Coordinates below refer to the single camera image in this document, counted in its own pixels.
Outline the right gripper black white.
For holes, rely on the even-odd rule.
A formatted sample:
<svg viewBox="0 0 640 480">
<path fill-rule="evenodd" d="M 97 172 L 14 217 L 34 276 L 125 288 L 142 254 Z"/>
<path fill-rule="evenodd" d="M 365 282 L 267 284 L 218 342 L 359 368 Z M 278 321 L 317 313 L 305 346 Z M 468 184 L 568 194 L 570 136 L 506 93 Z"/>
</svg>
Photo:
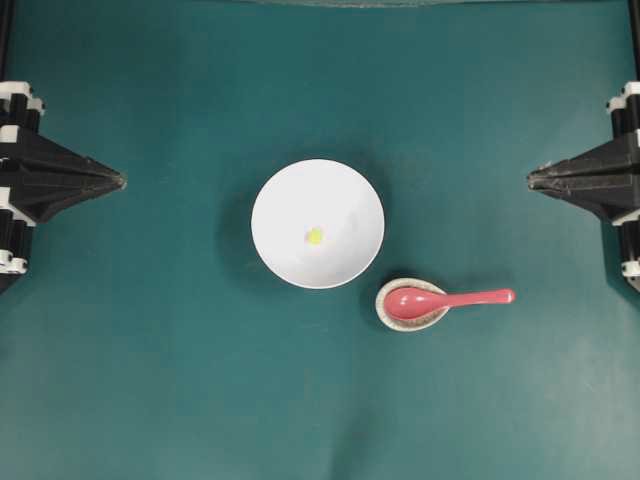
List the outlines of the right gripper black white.
<svg viewBox="0 0 640 480">
<path fill-rule="evenodd" d="M 637 173 L 639 140 L 617 138 L 639 130 L 639 82 L 627 82 L 621 94 L 607 102 L 613 139 L 576 157 L 540 167 L 527 176 L 528 189 L 565 201 L 598 218 L 615 218 L 622 275 L 628 285 L 639 291 L 639 205 L 617 204 L 605 196 L 606 190 L 557 190 L 535 186 L 559 178 L 591 177 Z"/>
</svg>

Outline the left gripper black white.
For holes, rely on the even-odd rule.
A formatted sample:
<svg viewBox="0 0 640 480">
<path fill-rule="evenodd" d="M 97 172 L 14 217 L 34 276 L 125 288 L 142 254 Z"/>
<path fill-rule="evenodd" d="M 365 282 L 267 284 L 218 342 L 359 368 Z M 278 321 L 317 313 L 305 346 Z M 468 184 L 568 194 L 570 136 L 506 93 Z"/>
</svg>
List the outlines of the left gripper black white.
<svg viewBox="0 0 640 480">
<path fill-rule="evenodd" d="M 124 177 L 38 134 L 44 103 L 27 82 L 1 83 L 1 291 L 28 272 L 33 231 L 60 212 L 126 187 Z M 44 171 L 107 179 L 37 184 Z"/>
</svg>

